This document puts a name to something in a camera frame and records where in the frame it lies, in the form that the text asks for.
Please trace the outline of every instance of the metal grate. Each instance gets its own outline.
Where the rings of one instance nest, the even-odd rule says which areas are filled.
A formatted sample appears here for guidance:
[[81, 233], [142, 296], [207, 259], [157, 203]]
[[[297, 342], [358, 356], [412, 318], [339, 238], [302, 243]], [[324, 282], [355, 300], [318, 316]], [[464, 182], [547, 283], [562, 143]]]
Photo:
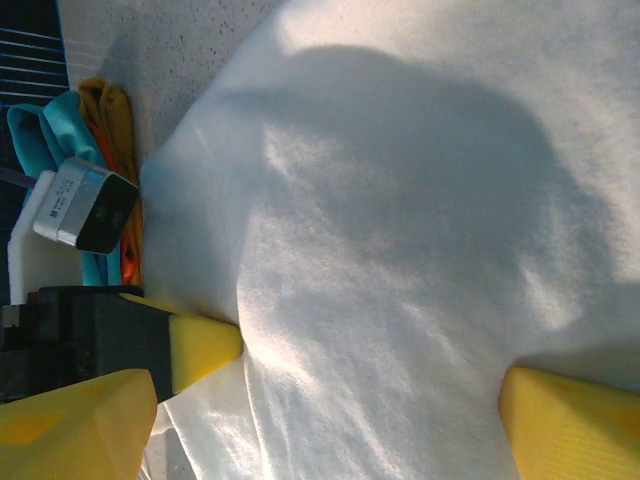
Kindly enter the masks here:
[[[56, 0], [3, 2], [0, 16], [0, 165], [22, 171], [16, 158], [7, 108], [46, 105], [69, 88]], [[9, 302], [7, 242], [25, 191], [0, 184], [0, 302]]]

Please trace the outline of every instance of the speckled white surface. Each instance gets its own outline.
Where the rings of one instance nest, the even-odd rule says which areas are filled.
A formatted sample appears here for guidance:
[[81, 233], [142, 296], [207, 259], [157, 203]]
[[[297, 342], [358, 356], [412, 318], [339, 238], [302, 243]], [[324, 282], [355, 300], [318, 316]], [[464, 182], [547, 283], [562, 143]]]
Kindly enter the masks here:
[[[131, 98], [140, 162], [271, 10], [271, 0], [59, 0], [72, 88], [91, 76]], [[153, 480], [195, 478], [175, 431], [151, 438]]]

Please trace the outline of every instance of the white towel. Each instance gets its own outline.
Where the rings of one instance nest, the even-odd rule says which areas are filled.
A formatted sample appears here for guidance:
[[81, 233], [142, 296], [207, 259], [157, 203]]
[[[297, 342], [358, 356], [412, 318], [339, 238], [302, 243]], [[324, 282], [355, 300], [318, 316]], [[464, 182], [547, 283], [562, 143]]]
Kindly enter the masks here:
[[167, 406], [199, 478], [515, 479], [510, 365], [640, 392], [639, 25], [276, 8], [142, 173], [148, 292], [246, 341]]

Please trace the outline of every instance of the orange cloth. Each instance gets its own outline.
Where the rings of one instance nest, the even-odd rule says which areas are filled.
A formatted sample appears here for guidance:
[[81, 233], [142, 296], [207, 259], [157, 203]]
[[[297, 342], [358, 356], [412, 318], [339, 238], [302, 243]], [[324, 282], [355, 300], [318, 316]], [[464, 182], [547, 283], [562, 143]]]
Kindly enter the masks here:
[[[102, 156], [104, 157], [109, 170], [118, 172], [118, 162], [116, 161], [107, 139], [100, 129], [91, 122], [86, 122], [87, 127], [91, 130], [93, 138], [100, 147]], [[140, 259], [138, 252], [132, 248], [131, 237], [135, 237], [134, 227], [132, 222], [128, 222], [122, 233], [122, 239], [120, 240], [120, 274], [122, 277], [123, 285], [140, 285], [142, 283], [142, 275], [140, 274]]]
[[[91, 122], [98, 127], [113, 153], [117, 163], [114, 171], [139, 185], [134, 160], [133, 117], [131, 105], [125, 93], [120, 88], [109, 85], [102, 78], [89, 78], [78, 87], [78, 95], [81, 100], [80, 114], [86, 122]], [[141, 265], [143, 213], [139, 201], [129, 223], [133, 228], [129, 234], [129, 248], [135, 252]], [[142, 270], [139, 268], [138, 271], [142, 282]]]

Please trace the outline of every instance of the yellow plastic piece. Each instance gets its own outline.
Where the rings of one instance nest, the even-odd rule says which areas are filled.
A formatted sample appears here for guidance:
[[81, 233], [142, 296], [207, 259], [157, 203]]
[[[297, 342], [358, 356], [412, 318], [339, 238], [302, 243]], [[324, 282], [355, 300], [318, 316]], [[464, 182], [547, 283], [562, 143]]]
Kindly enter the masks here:
[[146, 370], [2, 405], [0, 479], [135, 480], [156, 409]]
[[194, 315], [148, 298], [122, 296], [173, 313], [169, 318], [173, 393], [180, 393], [242, 355], [244, 344], [236, 325]]
[[500, 416], [523, 480], [640, 479], [640, 396], [511, 368]]

